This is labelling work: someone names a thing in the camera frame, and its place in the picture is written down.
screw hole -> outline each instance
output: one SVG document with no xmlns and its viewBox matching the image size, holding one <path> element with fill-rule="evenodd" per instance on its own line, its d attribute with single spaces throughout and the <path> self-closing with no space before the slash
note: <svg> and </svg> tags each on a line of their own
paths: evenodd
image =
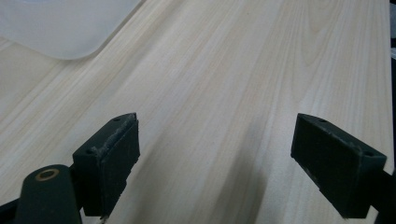
<svg viewBox="0 0 396 224">
<path fill-rule="evenodd" d="M 46 181 L 52 179 L 53 177 L 59 174 L 58 169 L 48 169 L 45 171 L 40 172 L 38 175 L 35 176 L 36 181 Z"/>
<path fill-rule="evenodd" d="M 373 152 L 369 152 L 369 151 L 365 151 L 363 154 L 364 154 L 364 156 L 368 156 L 368 157 L 374 156 Z"/>
</svg>

